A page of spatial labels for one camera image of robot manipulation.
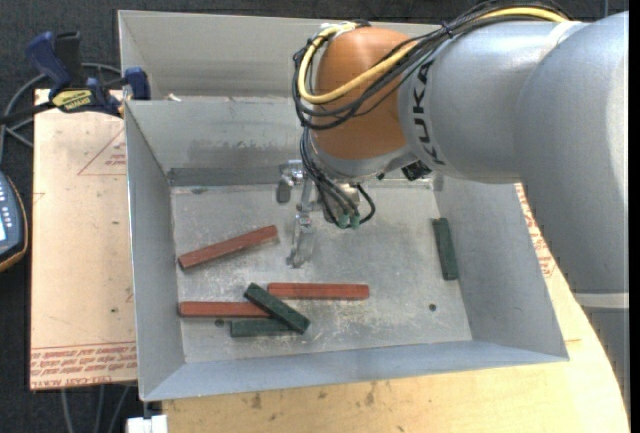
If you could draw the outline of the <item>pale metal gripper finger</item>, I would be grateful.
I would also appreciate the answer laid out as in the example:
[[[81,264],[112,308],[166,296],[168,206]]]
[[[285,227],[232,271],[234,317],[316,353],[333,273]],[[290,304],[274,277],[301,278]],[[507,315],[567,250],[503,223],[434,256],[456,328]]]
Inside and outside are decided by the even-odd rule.
[[[304,256],[301,252],[300,242],[301,226],[298,221],[295,221],[291,235],[290,253],[286,258],[286,263],[291,268],[299,268],[304,263]]]
[[[311,220],[305,220],[301,225],[301,264],[304,265],[312,258],[315,246],[316,230]]]

